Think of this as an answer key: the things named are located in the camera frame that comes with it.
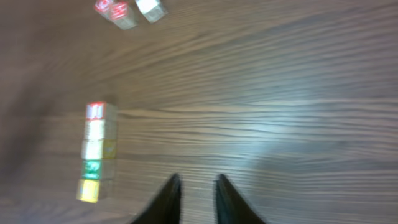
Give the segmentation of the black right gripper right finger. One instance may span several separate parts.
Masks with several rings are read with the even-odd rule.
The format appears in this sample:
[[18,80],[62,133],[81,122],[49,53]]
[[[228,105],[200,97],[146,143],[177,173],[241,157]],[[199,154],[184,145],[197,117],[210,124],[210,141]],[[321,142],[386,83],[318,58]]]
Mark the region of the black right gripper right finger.
[[215,182],[215,213],[217,224],[266,224],[224,174]]

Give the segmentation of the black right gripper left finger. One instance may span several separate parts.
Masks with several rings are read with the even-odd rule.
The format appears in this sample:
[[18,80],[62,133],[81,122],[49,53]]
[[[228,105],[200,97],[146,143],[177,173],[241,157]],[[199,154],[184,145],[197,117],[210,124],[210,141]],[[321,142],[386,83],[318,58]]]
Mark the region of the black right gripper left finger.
[[170,176],[147,208],[131,224],[179,224],[182,181],[179,174]]

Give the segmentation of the blue X letter block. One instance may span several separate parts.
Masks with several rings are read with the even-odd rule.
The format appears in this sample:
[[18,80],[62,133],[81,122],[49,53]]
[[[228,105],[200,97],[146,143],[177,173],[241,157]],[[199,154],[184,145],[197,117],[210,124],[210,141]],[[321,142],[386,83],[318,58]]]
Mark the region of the blue X letter block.
[[76,199],[82,202],[97,203],[110,196],[112,186],[111,180],[80,179]]

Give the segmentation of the green F letter block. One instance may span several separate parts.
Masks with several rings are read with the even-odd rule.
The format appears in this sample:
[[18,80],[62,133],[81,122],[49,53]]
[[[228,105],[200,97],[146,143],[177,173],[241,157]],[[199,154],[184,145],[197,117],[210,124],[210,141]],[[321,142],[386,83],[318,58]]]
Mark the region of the green F letter block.
[[90,180],[112,179],[115,175],[115,159],[83,160],[81,178]]

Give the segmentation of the green B letter block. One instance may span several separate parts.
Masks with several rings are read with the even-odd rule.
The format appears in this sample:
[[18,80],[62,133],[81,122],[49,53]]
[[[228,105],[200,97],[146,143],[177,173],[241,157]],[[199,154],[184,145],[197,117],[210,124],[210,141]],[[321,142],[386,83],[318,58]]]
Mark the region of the green B letter block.
[[82,144],[82,159],[114,159],[116,157],[116,140],[85,139]]

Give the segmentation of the wooden block red side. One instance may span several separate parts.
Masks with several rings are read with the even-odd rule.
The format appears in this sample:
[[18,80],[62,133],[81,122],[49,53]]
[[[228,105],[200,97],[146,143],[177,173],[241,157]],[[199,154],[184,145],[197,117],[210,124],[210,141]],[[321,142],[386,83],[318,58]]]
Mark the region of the wooden block red side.
[[89,140],[114,140],[117,138],[117,123],[107,120],[86,121],[84,138]]

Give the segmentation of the red I letter block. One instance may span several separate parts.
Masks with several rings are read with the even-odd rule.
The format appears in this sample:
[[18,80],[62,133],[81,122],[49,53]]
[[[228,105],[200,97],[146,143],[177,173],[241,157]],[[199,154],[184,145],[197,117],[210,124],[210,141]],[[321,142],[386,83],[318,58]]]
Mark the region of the red I letter block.
[[105,101],[96,101],[86,105],[87,121],[94,120],[109,120],[116,121],[118,116],[118,109],[116,106]]

